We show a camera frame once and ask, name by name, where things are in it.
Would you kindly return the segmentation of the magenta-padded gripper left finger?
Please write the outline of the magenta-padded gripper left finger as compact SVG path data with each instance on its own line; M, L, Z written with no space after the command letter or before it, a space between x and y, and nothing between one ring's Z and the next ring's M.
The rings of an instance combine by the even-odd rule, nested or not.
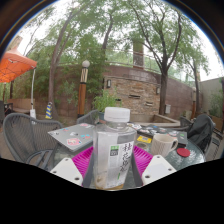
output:
M93 173L93 148L87 148L73 158L63 158L51 173L76 185L88 188Z

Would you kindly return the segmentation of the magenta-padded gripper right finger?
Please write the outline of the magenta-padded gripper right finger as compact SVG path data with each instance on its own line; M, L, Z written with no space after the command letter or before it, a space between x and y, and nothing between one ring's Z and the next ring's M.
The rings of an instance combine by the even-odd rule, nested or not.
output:
M161 155L151 155L144 149L135 146L133 150L133 176L137 187L150 184L176 169Z

